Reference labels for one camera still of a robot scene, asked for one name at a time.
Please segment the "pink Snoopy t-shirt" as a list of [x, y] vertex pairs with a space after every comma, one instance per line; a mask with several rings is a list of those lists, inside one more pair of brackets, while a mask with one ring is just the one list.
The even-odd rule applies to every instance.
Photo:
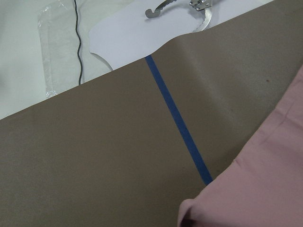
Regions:
[[300, 227], [303, 224], [303, 72], [232, 164], [194, 199], [180, 227]]

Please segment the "reacher grabber tool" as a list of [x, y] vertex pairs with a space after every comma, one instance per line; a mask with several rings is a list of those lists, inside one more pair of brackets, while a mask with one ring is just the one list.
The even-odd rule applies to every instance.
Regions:
[[[155, 10], [147, 9], [145, 16], [149, 19], [160, 16], [161, 11], [167, 8], [169, 4], [176, 2], [176, 0], [165, 0], [158, 5]], [[204, 31], [209, 27], [212, 19], [212, 0], [190, 0], [188, 6], [184, 3], [179, 4], [182, 10], [178, 11], [178, 15], [188, 19], [190, 22], [196, 21], [197, 25], [192, 31], [193, 33]]]

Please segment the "clear plastic bag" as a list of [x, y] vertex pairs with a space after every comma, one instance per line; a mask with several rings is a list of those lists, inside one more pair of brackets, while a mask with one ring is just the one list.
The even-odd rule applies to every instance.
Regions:
[[74, 1], [55, 0], [38, 14], [46, 98], [77, 86], [80, 63], [77, 55]]

